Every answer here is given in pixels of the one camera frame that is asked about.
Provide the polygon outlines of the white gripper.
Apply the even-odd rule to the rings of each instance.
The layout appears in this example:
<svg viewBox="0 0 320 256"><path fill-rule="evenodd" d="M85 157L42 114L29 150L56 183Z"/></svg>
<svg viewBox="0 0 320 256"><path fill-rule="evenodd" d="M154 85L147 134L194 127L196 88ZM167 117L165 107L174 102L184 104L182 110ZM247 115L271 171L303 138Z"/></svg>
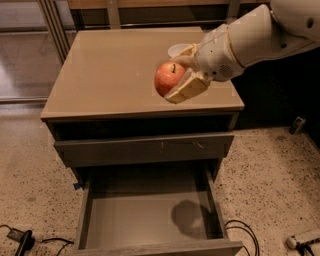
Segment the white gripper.
<svg viewBox="0 0 320 256"><path fill-rule="evenodd" d="M213 81L224 82L244 72L244 66L232 51L228 28L226 24L219 26L207 33L198 45L191 44L171 58L172 62L188 70L164 96L165 100L182 103L205 92L211 82L209 77Z"/></svg>

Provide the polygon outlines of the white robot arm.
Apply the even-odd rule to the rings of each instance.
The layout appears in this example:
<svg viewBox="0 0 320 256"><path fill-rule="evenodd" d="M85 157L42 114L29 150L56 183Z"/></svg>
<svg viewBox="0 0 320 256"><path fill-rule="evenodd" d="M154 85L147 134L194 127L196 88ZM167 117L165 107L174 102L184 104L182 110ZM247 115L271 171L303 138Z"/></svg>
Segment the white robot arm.
<svg viewBox="0 0 320 256"><path fill-rule="evenodd" d="M207 33L173 61L185 75L166 95L180 103L262 61L282 59L320 46L320 0L271 0Z"/></svg>

